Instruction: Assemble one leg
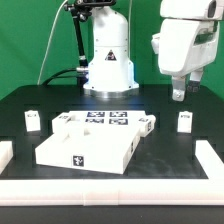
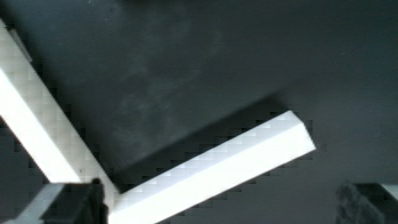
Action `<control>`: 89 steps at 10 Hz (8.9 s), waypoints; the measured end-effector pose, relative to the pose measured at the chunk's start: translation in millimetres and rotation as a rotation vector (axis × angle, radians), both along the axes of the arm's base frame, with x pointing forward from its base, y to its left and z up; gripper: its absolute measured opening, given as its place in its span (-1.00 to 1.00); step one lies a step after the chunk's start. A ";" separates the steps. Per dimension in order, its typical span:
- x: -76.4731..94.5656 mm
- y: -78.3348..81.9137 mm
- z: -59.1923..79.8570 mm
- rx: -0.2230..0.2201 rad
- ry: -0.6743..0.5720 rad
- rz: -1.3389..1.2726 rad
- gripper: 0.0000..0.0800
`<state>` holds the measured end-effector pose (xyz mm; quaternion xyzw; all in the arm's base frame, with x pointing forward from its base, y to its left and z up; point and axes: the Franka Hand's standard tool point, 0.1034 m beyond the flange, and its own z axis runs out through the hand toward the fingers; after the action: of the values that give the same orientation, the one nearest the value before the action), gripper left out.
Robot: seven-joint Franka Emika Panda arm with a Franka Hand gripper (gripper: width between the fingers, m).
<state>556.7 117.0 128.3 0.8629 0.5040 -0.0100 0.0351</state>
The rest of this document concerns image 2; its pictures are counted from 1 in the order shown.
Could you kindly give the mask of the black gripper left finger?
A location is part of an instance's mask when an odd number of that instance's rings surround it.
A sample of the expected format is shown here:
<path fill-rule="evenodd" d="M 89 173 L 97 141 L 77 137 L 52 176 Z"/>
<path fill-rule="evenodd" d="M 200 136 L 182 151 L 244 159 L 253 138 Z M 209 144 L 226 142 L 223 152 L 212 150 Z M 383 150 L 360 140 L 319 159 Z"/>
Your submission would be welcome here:
<path fill-rule="evenodd" d="M 49 184 L 40 191 L 15 224 L 109 224 L 105 187 L 89 183 Z"/>

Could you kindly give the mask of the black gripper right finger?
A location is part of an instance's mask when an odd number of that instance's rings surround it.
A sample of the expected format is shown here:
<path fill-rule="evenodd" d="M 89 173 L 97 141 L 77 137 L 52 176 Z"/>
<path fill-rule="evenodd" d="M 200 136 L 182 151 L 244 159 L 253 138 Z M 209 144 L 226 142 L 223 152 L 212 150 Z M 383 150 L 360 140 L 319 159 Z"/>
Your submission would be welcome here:
<path fill-rule="evenodd" d="M 398 224 L 398 184 L 345 183 L 336 196 L 336 224 Z"/>

